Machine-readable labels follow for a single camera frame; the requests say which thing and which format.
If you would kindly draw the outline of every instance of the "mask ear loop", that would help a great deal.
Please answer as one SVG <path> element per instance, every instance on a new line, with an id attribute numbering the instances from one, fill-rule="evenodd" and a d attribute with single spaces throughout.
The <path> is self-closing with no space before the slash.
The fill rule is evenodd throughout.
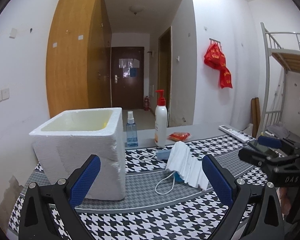
<path id="1" fill-rule="evenodd" d="M 170 192 L 173 190 L 174 183 L 175 183 L 175 181 L 176 181 L 176 177 L 175 177 L 175 176 L 173 176 L 172 187 L 171 187 L 171 189 L 170 189 L 168 192 L 166 192 L 166 193 L 160 193 L 160 192 L 157 191 L 157 187 L 159 186 L 159 184 L 160 184 L 161 182 L 163 182 L 164 180 L 170 178 L 170 177 L 171 177 L 172 175 L 174 175 L 175 173 L 176 173 L 176 171 L 174 171 L 173 173 L 171 173 L 168 177 L 166 177 L 166 178 L 160 180 L 160 181 L 157 183 L 157 185 L 155 185 L 154 191 L 155 191 L 157 194 L 159 194 L 159 195 L 167 195 L 168 193 L 170 193 Z"/>
<path id="2" fill-rule="evenodd" d="M 154 157 L 155 157 L 155 153 L 144 153 L 138 157 L 138 160 L 145 162 L 145 161 L 153 159 Z"/>

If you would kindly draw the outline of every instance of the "screw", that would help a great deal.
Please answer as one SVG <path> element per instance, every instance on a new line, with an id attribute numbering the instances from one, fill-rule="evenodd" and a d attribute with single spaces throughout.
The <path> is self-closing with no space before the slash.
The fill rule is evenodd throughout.
<path id="1" fill-rule="evenodd" d="M 273 185 L 272 182 L 267 182 L 267 186 L 270 187 L 270 188 L 273 188 L 273 187 L 274 187 L 274 185 Z"/>
<path id="2" fill-rule="evenodd" d="M 244 181 L 244 179 L 237 179 L 237 183 L 238 184 L 240 184 L 240 185 L 243 185 L 243 184 L 245 184 L 245 181 Z"/>
<path id="3" fill-rule="evenodd" d="M 58 180 L 58 184 L 59 185 L 63 185 L 63 184 L 65 184 L 66 183 L 66 179 L 59 179 Z"/>
<path id="4" fill-rule="evenodd" d="M 29 188 L 34 188 L 35 187 L 35 182 L 31 182 L 30 184 L 29 184 Z"/>

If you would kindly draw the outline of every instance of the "fire extinguisher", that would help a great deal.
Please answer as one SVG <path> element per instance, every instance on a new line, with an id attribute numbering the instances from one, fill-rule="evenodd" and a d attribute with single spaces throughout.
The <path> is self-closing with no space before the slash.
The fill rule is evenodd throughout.
<path id="1" fill-rule="evenodd" d="M 146 96 L 145 97 L 145 101 L 144 101 L 144 110 L 145 111 L 149 111 L 149 97 L 148 96 Z"/>

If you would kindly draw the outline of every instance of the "blue spray bottle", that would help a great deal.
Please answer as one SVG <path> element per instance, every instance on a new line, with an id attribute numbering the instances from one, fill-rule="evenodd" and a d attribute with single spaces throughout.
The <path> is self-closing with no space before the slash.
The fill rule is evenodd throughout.
<path id="1" fill-rule="evenodd" d="M 134 122 L 133 111 L 128 111 L 127 146 L 138 147 L 137 125 Z"/>

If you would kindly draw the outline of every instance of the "face mask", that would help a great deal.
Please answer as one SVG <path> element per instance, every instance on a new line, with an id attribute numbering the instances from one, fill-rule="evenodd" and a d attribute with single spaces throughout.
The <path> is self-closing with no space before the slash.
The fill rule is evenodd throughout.
<path id="1" fill-rule="evenodd" d="M 189 186 L 194 188 L 200 187 L 203 191 L 207 190 L 209 181 L 202 170 L 202 163 L 191 155 L 190 148 L 184 142 L 176 142 L 171 149 L 166 171 L 172 171 L 172 173 L 168 177 L 160 180 L 154 189 L 159 195 L 166 195 L 172 191 L 176 180 L 176 173 L 178 173 L 184 183 L 187 183 Z M 171 176 L 174 176 L 172 188 L 165 193 L 158 192 L 158 185 Z"/>

